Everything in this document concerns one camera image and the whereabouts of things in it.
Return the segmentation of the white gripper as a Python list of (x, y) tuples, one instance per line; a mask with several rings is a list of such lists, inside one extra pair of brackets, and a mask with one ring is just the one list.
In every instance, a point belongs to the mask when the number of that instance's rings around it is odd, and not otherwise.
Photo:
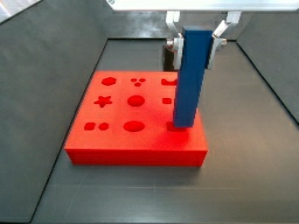
[(229, 11), (226, 19), (213, 33), (210, 59), (211, 70), (217, 51), (227, 44), (226, 36), (234, 31), (242, 11), (297, 11), (299, 0), (107, 0), (115, 11), (169, 11), (166, 24), (173, 36), (166, 39), (165, 69), (179, 70), (183, 58), (183, 35), (175, 24), (181, 20), (179, 11)]

